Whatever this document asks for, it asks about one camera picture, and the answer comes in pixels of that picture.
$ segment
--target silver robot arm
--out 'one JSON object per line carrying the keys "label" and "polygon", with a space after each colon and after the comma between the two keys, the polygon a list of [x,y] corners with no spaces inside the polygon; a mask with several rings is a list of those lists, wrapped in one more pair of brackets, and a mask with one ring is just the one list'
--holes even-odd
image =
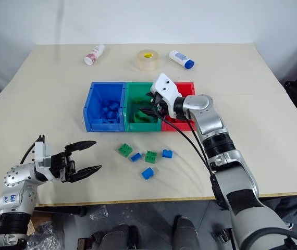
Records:
{"label": "silver robot arm", "polygon": [[64,152],[51,156],[48,155],[44,136],[40,136],[24,156],[25,159],[34,146],[34,162],[19,164],[8,170],[0,196],[0,250],[26,248],[27,226],[35,209],[39,185],[52,180],[79,181],[101,168],[101,165],[88,167],[76,173],[75,162],[70,159],[73,151],[86,149],[95,143],[73,143],[65,146]]}
{"label": "silver robot arm", "polygon": [[182,97],[163,73],[152,85],[149,95],[153,98],[155,115],[159,112],[160,117],[168,114],[171,118],[195,122],[211,171],[214,195],[218,203],[230,211],[233,236],[239,248],[255,250],[297,245],[297,235],[258,199],[256,181],[222,118],[214,110],[213,99],[207,95]]}

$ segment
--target white wall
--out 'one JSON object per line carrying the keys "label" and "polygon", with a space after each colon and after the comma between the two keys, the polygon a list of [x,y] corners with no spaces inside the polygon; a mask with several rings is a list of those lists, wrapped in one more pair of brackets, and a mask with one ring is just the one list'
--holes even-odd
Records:
{"label": "white wall", "polygon": [[295,76],[297,0],[0,0],[0,89],[34,44],[247,42]]}

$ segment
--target white bottle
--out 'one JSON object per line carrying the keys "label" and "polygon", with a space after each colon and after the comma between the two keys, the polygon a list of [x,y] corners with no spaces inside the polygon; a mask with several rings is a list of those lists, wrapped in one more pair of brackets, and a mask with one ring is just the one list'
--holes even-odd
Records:
{"label": "white bottle", "polygon": [[171,51],[169,53],[169,58],[176,61],[178,64],[181,64],[186,69],[192,68],[192,66],[195,64],[193,60],[190,60],[187,56],[181,54],[178,51]]}
{"label": "white bottle", "polygon": [[95,61],[102,55],[103,50],[105,49],[105,45],[100,44],[99,46],[95,47],[85,58],[84,62],[87,65],[92,65]]}

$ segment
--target gray floor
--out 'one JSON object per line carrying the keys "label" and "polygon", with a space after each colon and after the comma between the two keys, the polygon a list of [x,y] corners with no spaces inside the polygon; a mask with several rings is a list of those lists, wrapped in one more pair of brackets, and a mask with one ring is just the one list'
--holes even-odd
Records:
{"label": "gray floor", "polygon": [[88,238],[95,231],[126,223],[136,225],[141,233],[143,248],[171,249],[171,232],[176,215],[191,219],[197,228],[201,249],[232,249],[230,242],[222,244],[213,237],[214,231],[231,227],[228,211],[221,211],[212,201],[155,202],[106,205],[109,216],[93,221],[89,215],[100,206],[89,207],[84,217],[57,215],[63,224],[65,249],[76,249],[78,238]]}

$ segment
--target green bin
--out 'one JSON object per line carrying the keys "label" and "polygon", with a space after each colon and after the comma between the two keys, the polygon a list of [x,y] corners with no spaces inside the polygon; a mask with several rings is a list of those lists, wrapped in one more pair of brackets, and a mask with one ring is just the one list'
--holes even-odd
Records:
{"label": "green bin", "polygon": [[140,108],[152,107],[150,92],[152,82],[127,82],[123,104],[125,131],[161,131],[161,120],[149,117]]}

